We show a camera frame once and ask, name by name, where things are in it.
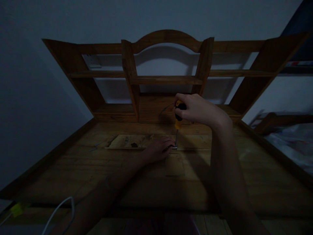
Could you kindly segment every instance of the white wall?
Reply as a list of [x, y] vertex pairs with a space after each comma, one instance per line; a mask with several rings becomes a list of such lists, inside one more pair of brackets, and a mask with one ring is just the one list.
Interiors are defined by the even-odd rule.
[[269, 112], [309, 113], [313, 110], [312, 91], [312, 76], [278, 76], [247, 112], [243, 121], [251, 124], [258, 114]]
[[1, 7], [0, 190], [89, 121]]

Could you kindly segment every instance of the wooden bed frame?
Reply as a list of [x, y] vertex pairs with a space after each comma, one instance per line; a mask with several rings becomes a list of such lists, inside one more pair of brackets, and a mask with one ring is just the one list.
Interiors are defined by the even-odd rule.
[[302, 123], [313, 123], [313, 115], [277, 115], [276, 113], [268, 113], [255, 127], [254, 131], [259, 135], [266, 135], [275, 131], [276, 126], [292, 126]]
[[[285, 166], [294, 177], [313, 191], [312, 178], [258, 134], [271, 125], [270, 121], [274, 122], [273, 114], [271, 114], [271, 119], [265, 119], [256, 130], [251, 129], [241, 120], [308, 36], [308, 33], [301, 33], [256, 41], [214, 41], [214, 38], [197, 41], [183, 32], [160, 30], [142, 37], [135, 43], [122, 40], [121, 43], [111, 44], [73, 44], [43, 39], [94, 118], [1, 190], [0, 198], [13, 198], [24, 185], [44, 172], [52, 162], [64, 154], [73, 143], [98, 122], [173, 123], [172, 108], [166, 109], [166, 107], [173, 102], [175, 94], [141, 93], [140, 84], [192, 84], [192, 93], [202, 95], [207, 78], [210, 76], [245, 76], [230, 104], [219, 105], [219, 107], [225, 110], [234, 123], [237, 123], [253, 140]], [[165, 42], [180, 44], [200, 53], [195, 76], [137, 75], [134, 54], [140, 53], [149, 46]], [[250, 52], [259, 52], [259, 54], [249, 70], [211, 70], [213, 53]], [[82, 54], [121, 54], [123, 71], [90, 71]], [[126, 78], [132, 104], [107, 104], [93, 79], [95, 77]]]

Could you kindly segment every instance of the wooden shelf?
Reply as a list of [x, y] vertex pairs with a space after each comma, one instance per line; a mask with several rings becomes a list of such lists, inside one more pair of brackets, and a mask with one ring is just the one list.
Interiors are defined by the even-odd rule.
[[94, 77], [105, 77], [105, 78], [124, 78], [123, 71], [82, 71], [71, 73], [71, 78], [94, 78]]
[[202, 80], [195, 76], [137, 76], [130, 81], [132, 85], [140, 84], [176, 84], [176, 85], [201, 85]]
[[[140, 123], [175, 123], [173, 112], [174, 94], [152, 94], [142, 93], [140, 95]], [[219, 104], [218, 107], [223, 109], [231, 119], [236, 122], [240, 119], [241, 114], [233, 110], [229, 105]], [[183, 120], [183, 124], [190, 124], [189, 121]]]
[[103, 115], [135, 115], [132, 104], [104, 104], [94, 113]]
[[210, 70], [209, 77], [273, 77], [276, 73], [257, 70]]

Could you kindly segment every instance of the fingers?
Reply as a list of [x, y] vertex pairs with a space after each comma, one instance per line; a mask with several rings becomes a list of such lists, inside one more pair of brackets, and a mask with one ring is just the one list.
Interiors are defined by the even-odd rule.
[[167, 147], [170, 146], [170, 145], [175, 146], [175, 141], [172, 140], [172, 139], [170, 139], [170, 140], [164, 142], [164, 143], [162, 144], [162, 148], [165, 149], [165, 148], [167, 148]]
[[167, 156], [170, 154], [170, 152], [171, 152], [172, 149], [173, 149], [172, 146], [169, 147], [164, 153], [162, 153], [162, 155], [165, 156], [165, 157], [167, 157]]
[[186, 110], [181, 110], [179, 108], [175, 109], [175, 113], [183, 119], [185, 119], [185, 112]]
[[177, 93], [176, 96], [175, 96], [175, 99], [174, 99], [174, 107], [176, 106], [176, 102], [178, 100], [181, 100], [182, 102], [186, 103], [186, 95], [184, 94], [181, 94], [181, 93]]
[[168, 137], [168, 136], [163, 136], [163, 137], [161, 137], [160, 140], [161, 140], [162, 143], [164, 143], [164, 142], [166, 142], [166, 141], [168, 141], [168, 140], [171, 140], [171, 138]]

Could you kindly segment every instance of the wooden floor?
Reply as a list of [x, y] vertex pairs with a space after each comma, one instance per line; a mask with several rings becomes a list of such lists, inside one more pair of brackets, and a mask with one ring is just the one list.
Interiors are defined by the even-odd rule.
[[[57, 206], [68, 196], [80, 201], [99, 180], [118, 170], [138, 152], [105, 149], [120, 134], [174, 135], [176, 130], [174, 125], [98, 123], [11, 199], [51, 206]], [[212, 138], [211, 130], [199, 124], [184, 125], [179, 131], [178, 143], [186, 142], [186, 135], [205, 135], [206, 141]], [[271, 217], [313, 218], [313, 193], [239, 127], [234, 127], [234, 137], [256, 213]], [[123, 216], [126, 210], [138, 208], [220, 212], [211, 186], [210, 151], [175, 153], [182, 158], [184, 175], [166, 175], [165, 161], [146, 166], [127, 186], [113, 212], [121, 212], [119, 216]]]
[[[193, 215], [201, 235], [231, 235], [226, 220], [216, 215]], [[87, 235], [123, 235], [127, 219], [103, 218]], [[304, 220], [263, 220], [272, 235], [306, 235], [313, 231], [313, 222]]]

